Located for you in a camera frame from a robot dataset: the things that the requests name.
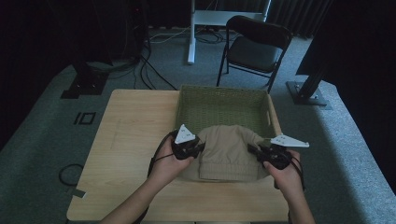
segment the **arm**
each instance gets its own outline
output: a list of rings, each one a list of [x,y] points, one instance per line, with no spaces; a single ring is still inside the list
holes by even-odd
[[[289,150],[291,155],[300,160],[298,152]],[[274,177],[277,186],[282,191],[283,196],[288,202],[290,218],[293,224],[310,224],[315,223],[308,202],[305,199],[301,178],[295,168],[289,165],[283,170],[276,169],[268,161],[264,162],[265,169]]]
[[[156,158],[172,153],[171,137],[168,137]],[[149,207],[155,195],[172,182],[193,160],[194,158],[190,157],[180,161],[175,156],[169,156],[156,161],[148,179],[100,223],[133,223]]]

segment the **black chair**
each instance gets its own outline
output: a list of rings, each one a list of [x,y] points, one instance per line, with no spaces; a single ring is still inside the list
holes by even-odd
[[[240,36],[230,46],[231,30]],[[292,33],[285,27],[245,16],[230,18],[226,24],[226,32],[227,39],[216,86],[220,83],[224,60],[227,59],[227,74],[229,67],[232,67],[268,77],[265,86],[268,86],[267,91],[270,92],[277,70],[292,39]]]

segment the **person's left hand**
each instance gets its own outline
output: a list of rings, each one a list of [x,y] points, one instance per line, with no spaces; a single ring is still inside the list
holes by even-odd
[[[172,136],[169,136],[166,139],[163,147],[158,152],[156,159],[173,154],[171,145],[172,139]],[[157,184],[161,186],[166,186],[172,182],[172,180],[174,180],[181,171],[186,169],[193,160],[194,157],[188,157],[186,160],[180,161],[175,157],[175,155],[162,158],[154,162],[151,174],[148,178],[155,180]]]

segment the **forearm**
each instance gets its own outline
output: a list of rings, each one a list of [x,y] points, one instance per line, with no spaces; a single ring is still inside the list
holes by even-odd
[[[293,224],[315,223],[304,194],[295,195],[295,197],[289,199],[288,205],[290,210],[290,219]]]
[[[100,223],[133,223],[149,207],[155,195],[162,188],[163,185],[155,183],[155,181],[150,178],[147,179],[139,189],[108,214]]]

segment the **khaki garment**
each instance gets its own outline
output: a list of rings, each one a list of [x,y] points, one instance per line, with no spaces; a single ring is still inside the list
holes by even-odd
[[[204,151],[180,176],[195,181],[255,181],[269,174],[248,152],[248,144],[255,147],[263,138],[248,128],[218,125],[198,133],[205,142]]]

